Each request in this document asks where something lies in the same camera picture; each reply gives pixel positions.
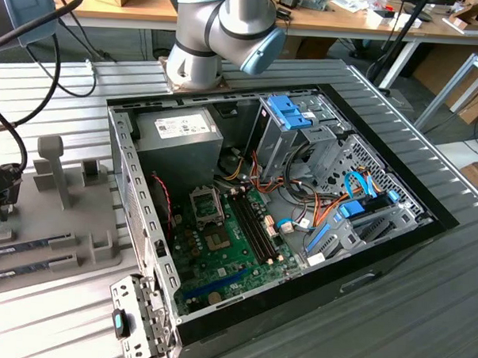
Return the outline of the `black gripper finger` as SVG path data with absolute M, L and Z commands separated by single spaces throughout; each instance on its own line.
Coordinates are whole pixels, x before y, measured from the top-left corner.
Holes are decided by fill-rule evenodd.
M 21 175 L 18 164 L 10 163 L 0 166 L 0 221 L 8 219 L 10 208 L 17 203 Z

